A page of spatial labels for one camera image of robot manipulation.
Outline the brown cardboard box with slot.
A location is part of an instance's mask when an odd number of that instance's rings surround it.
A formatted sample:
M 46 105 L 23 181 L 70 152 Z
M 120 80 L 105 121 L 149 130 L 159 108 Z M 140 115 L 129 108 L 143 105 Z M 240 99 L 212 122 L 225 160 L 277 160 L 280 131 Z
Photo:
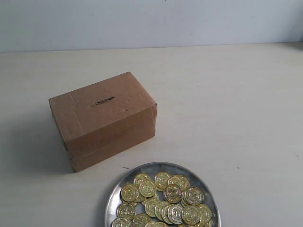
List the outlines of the brown cardboard box with slot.
M 75 172 L 156 133 L 157 104 L 130 72 L 52 97 L 49 105 Z

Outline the gold coin back middle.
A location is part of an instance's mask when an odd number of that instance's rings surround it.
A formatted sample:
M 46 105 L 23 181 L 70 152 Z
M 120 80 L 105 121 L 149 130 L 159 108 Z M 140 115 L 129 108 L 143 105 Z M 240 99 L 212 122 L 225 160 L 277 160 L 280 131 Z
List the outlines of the gold coin back middle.
M 168 186 L 171 175 L 167 172 L 158 172 L 154 178 L 154 183 L 158 191 L 163 191 Z

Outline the gold coin back left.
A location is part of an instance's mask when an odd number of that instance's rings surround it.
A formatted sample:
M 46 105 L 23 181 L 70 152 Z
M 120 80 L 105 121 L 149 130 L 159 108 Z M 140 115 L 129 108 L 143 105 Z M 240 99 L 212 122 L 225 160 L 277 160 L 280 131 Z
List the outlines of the gold coin back left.
M 140 185 L 144 181 L 150 181 L 150 177 L 145 173 L 139 173 L 134 177 L 133 183 L 136 185 Z

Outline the gold coin back right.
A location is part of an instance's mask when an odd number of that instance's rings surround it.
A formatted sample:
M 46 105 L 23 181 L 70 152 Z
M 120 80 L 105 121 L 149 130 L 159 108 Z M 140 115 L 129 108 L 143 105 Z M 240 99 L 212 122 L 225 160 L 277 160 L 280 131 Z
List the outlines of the gold coin back right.
M 184 175 L 172 175 L 168 179 L 168 185 L 175 184 L 181 188 L 181 190 L 185 190 L 190 186 L 189 179 Z

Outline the gold coin left upper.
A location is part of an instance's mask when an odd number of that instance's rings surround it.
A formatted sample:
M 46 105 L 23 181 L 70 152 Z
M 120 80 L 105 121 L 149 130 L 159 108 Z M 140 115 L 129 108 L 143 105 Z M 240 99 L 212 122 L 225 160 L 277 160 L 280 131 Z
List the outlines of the gold coin left upper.
M 156 185 L 151 180 L 143 181 L 139 185 L 139 192 L 145 198 L 154 196 L 156 191 L 157 191 Z

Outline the round silver metal plate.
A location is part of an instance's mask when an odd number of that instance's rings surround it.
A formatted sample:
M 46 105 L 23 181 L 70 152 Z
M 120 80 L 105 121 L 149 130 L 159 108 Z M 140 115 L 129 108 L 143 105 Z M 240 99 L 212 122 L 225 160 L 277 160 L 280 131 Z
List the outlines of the round silver metal plate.
M 184 175 L 186 176 L 190 184 L 192 186 L 199 187 L 203 193 L 205 194 L 204 203 L 212 210 L 213 213 L 213 226 L 220 227 L 221 226 L 221 217 L 219 210 L 217 208 L 217 204 L 211 194 L 206 183 L 199 178 L 192 171 L 176 165 L 174 163 L 168 162 L 151 162 L 141 166 L 138 166 L 130 171 L 128 171 L 125 175 L 123 175 L 116 183 L 112 189 L 111 194 L 108 197 L 107 205 L 105 206 L 105 214 L 104 214 L 104 226 L 110 227 L 114 219 L 116 218 L 116 209 L 119 204 L 122 202 L 122 197 L 120 195 L 120 191 L 122 187 L 127 183 L 132 183 L 134 177 L 139 173 L 146 173 L 150 177 L 154 178 L 158 172 L 165 171 L 170 175 Z

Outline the gold coin far left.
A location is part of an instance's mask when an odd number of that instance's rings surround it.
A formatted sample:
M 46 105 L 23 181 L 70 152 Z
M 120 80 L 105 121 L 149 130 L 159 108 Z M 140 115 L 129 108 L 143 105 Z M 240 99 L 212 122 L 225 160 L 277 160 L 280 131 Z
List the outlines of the gold coin far left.
M 134 202 L 138 197 L 138 189 L 132 184 L 128 183 L 121 189 L 121 197 L 126 202 Z

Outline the gold coin centre dark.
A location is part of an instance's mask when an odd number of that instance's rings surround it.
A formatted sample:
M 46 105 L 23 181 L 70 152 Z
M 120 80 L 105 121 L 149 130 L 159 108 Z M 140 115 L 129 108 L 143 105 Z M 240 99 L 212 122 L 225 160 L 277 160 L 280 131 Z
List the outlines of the gold coin centre dark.
M 182 189 L 176 184 L 170 184 L 163 190 L 163 198 L 169 203 L 178 203 L 182 197 Z

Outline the gold coin right large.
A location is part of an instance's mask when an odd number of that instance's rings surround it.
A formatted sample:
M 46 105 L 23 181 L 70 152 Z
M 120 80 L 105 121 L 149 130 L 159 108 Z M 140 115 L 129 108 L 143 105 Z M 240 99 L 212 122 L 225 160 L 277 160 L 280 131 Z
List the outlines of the gold coin right large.
M 183 191 L 182 200 L 187 205 L 199 205 L 204 199 L 204 193 L 198 187 L 188 187 Z

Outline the gold coin middle lower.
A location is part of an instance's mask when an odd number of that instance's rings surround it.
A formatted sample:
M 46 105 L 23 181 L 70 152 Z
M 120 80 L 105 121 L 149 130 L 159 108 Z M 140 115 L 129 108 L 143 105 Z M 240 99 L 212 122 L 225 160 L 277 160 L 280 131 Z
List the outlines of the gold coin middle lower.
M 145 209 L 145 213 L 149 216 L 149 217 L 152 217 L 152 218 L 155 218 L 156 217 L 156 214 L 155 214 L 155 207 L 156 205 L 158 205 L 160 203 L 160 200 L 159 199 L 156 199 L 156 198 L 151 198 L 151 199 L 148 199 L 145 206 L 144 206 L 144 209 Z

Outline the gold coin front centre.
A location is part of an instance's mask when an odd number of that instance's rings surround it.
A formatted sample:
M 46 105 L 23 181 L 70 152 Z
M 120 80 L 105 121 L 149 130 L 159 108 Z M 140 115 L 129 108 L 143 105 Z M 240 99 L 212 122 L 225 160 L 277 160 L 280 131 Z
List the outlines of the gold coin front centre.
M 182 219 L 183 207 L 179 204 L 171 204 L 168 208 L 168 218 L 176 225 L 181 225 L 184 221 Z

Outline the gold coin bottom middle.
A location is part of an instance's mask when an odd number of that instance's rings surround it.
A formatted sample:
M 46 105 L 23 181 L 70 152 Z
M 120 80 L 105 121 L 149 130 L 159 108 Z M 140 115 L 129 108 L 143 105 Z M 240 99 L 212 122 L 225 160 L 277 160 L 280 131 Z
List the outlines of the gold coin bottom middle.
M 140 213 L 137 214 L 132 222 L 133 227 L 145 227 L 149 222 L 152 222 L 152 218 L 147 214 Z

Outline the gold coin front right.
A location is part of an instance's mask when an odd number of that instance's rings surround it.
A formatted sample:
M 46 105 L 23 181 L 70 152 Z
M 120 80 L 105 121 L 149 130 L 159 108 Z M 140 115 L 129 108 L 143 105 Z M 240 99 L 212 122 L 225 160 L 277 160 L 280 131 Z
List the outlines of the gold coin front right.
M 182 219 L 186 224 L 196 225 L 200 222 L 201 213 L 196 206 L 185 206 L 181 213 Z

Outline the gold coin bottom left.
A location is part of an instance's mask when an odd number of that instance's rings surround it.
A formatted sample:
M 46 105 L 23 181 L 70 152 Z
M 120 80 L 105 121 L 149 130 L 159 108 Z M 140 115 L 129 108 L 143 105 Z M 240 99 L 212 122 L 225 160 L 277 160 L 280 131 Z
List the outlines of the gold coin bottom left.
M 117 217 L 113 220 L 111 227 L 130 227 L 131 221 L 128 218 Z

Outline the gold coin right edge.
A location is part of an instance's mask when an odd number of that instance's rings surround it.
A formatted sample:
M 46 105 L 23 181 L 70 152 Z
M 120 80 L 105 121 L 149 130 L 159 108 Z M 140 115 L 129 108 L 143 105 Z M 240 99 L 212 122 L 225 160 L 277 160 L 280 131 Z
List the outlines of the gold coin right edge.
M 201 203 L 197 205 L 197 208 L 201 212 L 201 216 L 205 219 L 205 222 L 208 222 L 212 218 L 212 211 L 207 205 Z

